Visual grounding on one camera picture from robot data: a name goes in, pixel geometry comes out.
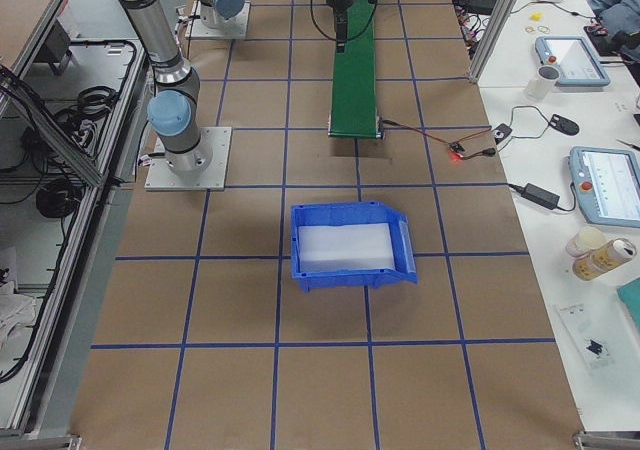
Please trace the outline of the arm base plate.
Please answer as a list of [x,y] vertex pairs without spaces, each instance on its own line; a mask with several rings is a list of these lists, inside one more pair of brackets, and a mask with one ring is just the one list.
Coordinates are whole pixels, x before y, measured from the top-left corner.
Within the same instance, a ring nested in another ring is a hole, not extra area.
[[215,10],[202,10],[196,1],[192,7],[194,18],[187,26],[187,37],[191,40],[244,40],[247,36],[251,4],[244,3],[235,16],[225,19]]
[[166,152],[160,138],[156,138],[155,153],[150,160],[145,181],[149,191],[190,191],[225,189],[228,157],[231,146],[231,127],[202,127],[200,142],[190,152]]

